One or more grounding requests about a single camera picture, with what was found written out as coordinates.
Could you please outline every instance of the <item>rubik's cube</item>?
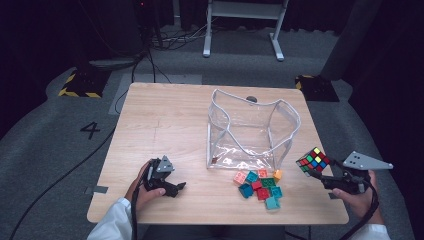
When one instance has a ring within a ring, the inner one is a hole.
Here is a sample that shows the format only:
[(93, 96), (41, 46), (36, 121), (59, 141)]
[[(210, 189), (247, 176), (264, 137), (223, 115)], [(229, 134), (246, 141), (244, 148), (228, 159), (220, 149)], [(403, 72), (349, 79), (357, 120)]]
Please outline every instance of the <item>rubik's cube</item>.
[(309, 169), (322, 172), (325, 167), (330, 164), (330, 159), (324, 155), (317, 147), (306, 153), (303, 157), (296, 161), (297, 165), (302, 169), (306, 176), (310, 176)]

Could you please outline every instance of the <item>red toy block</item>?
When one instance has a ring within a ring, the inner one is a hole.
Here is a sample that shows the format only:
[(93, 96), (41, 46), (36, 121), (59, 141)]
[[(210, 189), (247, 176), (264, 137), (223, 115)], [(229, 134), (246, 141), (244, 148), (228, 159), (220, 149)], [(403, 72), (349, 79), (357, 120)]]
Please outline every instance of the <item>red toy block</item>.
[(265, 200), (269, 198), (269, 192), (266, 188), (258, 188), (258, 190), (256, 190), (256, 194), (258, 195), (258, 200)]
[(238, 183), (238, 184), (243, 184), (244, 181), (246, 180), (246, 173), (244, 172), (237, 172), (236, 176), (234, 177), (233, 181)]
[(262, 187), (262, 182), (259, 180), (259, 181), (256, 181), (256, 182), (252, 182), (251, 185), (252, 185), (253, 190), (256, 191), (256, 190), (258, 190), (259, 188)]

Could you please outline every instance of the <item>wooden table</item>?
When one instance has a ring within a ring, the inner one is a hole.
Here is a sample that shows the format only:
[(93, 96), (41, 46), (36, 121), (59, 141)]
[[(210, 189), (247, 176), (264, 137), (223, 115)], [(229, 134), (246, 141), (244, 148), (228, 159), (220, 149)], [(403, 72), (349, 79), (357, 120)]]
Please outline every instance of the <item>wooden table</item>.
[[(232, 180), (235, 170), (206, 168), (208, 107), (219, 88), (258, 102), (282, 98), (299, 113), (302, 124), (283, 162), (278, 182), (284, 197), (281, 208), (266, 210), (256, 196), (245, 199)], [(206, 85), (133, 83), (109, 148), (88, 220), (98, 222), (110, 205), (125, 195), (140, 167), (151, 158), (167, 155), (175, 171), (173, 184), (187, 182), (176, 198), (150, 202), (140, 223), (149, 224), (345, 224), (348, 215), (341, 200), (331, 200), (321, 182), (306, 177), (295, 161), (313, 147), (324, 151), (302, 93), (297, 89)], [(324, 175), (332, 175), (327, 167)]]

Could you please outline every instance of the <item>hand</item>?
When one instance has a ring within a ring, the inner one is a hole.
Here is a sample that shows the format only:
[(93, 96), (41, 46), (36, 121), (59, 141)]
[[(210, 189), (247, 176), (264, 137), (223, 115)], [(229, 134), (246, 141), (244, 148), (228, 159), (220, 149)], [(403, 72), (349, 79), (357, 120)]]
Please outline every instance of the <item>hand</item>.
[[(140, 172), (138, 173), (138, 176), (134, 181), (131, 183), (130, 187), (128, 188), (127, 194), (125, 194), (125, 198), (128, 199), (128, 201), (131, 202), (133, 192), (135, 188), (137, 187), (138, 181), (141, 178), (141, 175), (143, 175), (144, 169), (146, 169), (147, 163), (141, 167)], [(140, 192), (138, 194), (137, 204), (136, 204), (136, 211), (140, 211), (141, 208), (150, 200), (153, 200), (155, 198), (158, 198), (160, 196), (163, 196), (165, 194), (164, 188), (157, 188), (151, 191), (147, 191), (144, 188), (144, 185), (140, 187)]]
[[(368, 171), (369, 175), (371, 177), (371, 184), (377, 191), (377, 179), (375, 177), (374, 171)], [(372, 189), (368, 188), (365, 193), (357, 194), (357, 195), (351, 195), (343, 190), (340, 190), (338, 188), (333, 189), (333, 194), (342, 199), (345, 203), (349, 204), (353, 213), (359, 217), (363, 218), (364, 215), (367, 213), (368, 209), (370, 208), (371, 201), (372, 201)], [(381, 216), (380, 208), (377, 208), (377, 210), (374, 212), (371, 219), (368, 221), (370, 224), (382, 224), (384, 225), (383, 217)]]

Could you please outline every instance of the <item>colorful toy block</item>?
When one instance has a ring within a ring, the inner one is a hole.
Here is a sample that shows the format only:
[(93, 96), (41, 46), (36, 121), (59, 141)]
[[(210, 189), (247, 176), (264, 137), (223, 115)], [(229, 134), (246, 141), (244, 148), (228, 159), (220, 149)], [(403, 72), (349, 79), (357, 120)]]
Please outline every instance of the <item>colorful toy block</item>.
[(246, 180), (246, 173), (244, 172), (237, 172), (236, 176), (234, 176), (233, 181), (238, 183), (238, 184), (243, 184), (244, 181)]
[(308, 173), (309, 169), (314, 169), (318, 172), (322, 172), (325, 167), (330, 164), (330, 159), (317, 147), (306, 153), (303, 157), (296, 161), (296, 164), (305, 173), (306, 176), (310, 176)]
[(261, 178), (261, 183), (263, 188), (270, 188), (275, 186), (274, 178)]
[(283, 176), (283, 171), (282, 170), (278, 169), (278, 170), (275, 170), (274, 171), (273, 177), (274, 177), (275, 182), (280, 181), (282, 176)]
[(271, 196), (275, 198), (282, 198), (283, 197), (283, 191), (281, 191), (280, 186), (271, 187), (270, 189)]
[(251, 183), (253, 191), (258, 190), (259, 188), (262, 187), (262, 182), (261, 181), (255, 181)]
[(256, 191), (256, 195), (258, 195), (258, 200), (265, 200), (269, 198), (269, 191), (266, 188), (259, 188)]
[(278, 199), (275, 197), (269, 197), (265, 200), (266, 208), (268, 210), (271, 209), (278, 209), (280, 208), (280, 203), (278, 202)]
[(244, 198), (249, 198), (253, 195), (253, 188), (248, 183), (244, 183), (239, 187), (239, 191)]
[(253, 171), (250, 171), (248, 174), (247, 174), (247, 177), (246, 177), (246, 180), (247, 181), (249, 181), (249, 182), (255, 182), (256, 180), (258, 180), (258, 174), (256, 174), (255, 172), (253, 172)]
[(268, 172), (266, 171), (266, 169), (259, 169), (258, 175), (259, 175), (259, 178), (266, 178), (268, 177)]

